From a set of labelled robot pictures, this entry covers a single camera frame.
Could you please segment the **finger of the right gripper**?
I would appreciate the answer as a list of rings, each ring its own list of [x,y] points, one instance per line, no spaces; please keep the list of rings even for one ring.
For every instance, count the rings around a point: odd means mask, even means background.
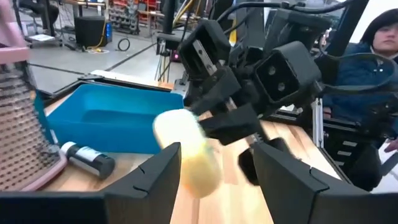
[[[263,130],[251,104],[245,104],[227,113],[221,113],[199,122],[209,138],[226,146],[248,136],[263,140]]]
[[[199,95],[190,106],[190,110],[201,115],[209,111],[213,116],[227,112],[225,103],[230,96],[241,89],[232,69],[221,67],[202,84]]]

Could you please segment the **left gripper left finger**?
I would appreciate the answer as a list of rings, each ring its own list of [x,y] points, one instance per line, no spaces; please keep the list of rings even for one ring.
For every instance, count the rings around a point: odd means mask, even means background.
[[[3,192],[3,224],[169,223],[180,180],[175,142],[95,192]]]

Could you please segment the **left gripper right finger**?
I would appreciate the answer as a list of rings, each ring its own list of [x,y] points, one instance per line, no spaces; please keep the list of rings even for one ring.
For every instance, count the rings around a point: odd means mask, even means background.
[[[397,224],[397,194],[371,194],[265,143],[254,166],[274,223]]]

